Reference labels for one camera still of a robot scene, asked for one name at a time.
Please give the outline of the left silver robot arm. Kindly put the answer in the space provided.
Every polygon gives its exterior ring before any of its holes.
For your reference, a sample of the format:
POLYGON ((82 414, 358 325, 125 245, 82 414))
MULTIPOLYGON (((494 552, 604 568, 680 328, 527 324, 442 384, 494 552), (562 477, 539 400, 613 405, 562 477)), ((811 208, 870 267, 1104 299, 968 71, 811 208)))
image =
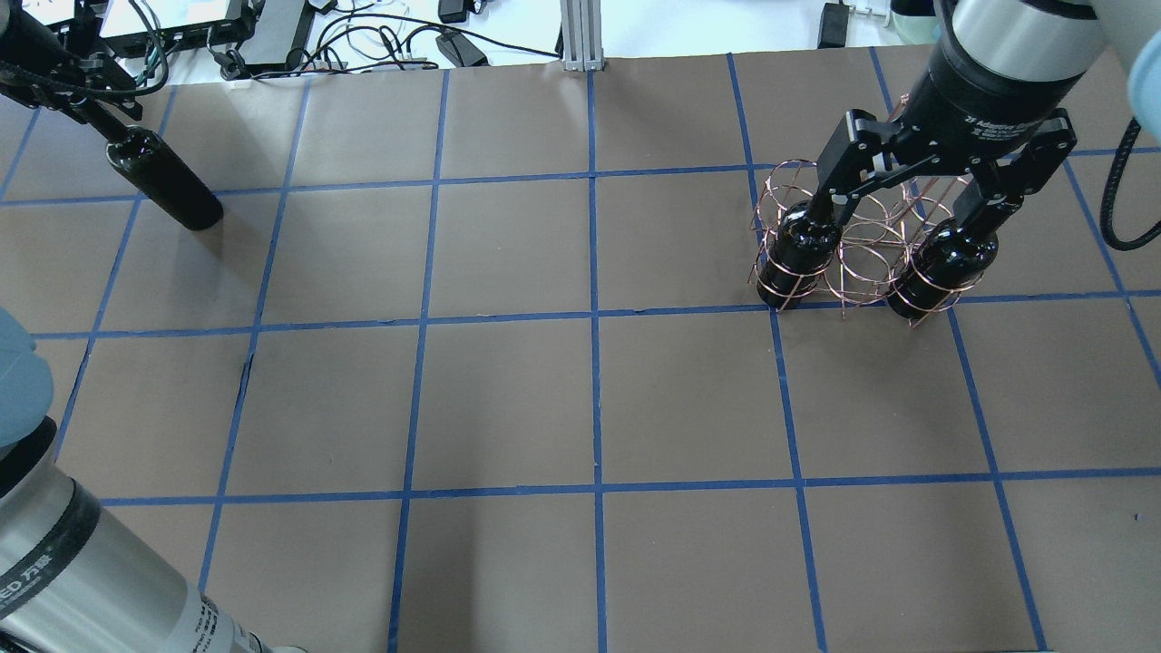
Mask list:
MULTIPOLYGON (((158 85, 111 82, 14 1, 3 2, 3 95, 65 112, 104 138, 104 156, 171 218, 216 227, 219 199, 140 117, 158 85)), ((55 462, 53 372, 3 313, 5 652, 269 652, 55 462)))

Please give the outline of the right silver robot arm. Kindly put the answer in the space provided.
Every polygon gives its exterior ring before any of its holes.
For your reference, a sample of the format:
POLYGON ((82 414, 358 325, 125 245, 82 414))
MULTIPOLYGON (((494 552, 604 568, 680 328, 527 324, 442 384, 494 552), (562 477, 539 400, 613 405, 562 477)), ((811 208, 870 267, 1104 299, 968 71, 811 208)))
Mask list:
POLYGON ((1106 48, 1128 107, 1158 134, 1156 1, 938 1, 942 33, 902 112, 848 112, 817 162, 813 227, 845 227, 863 198, 967 173, 964 229, 991 234, 1075 144, 1060 105, 1106 48))

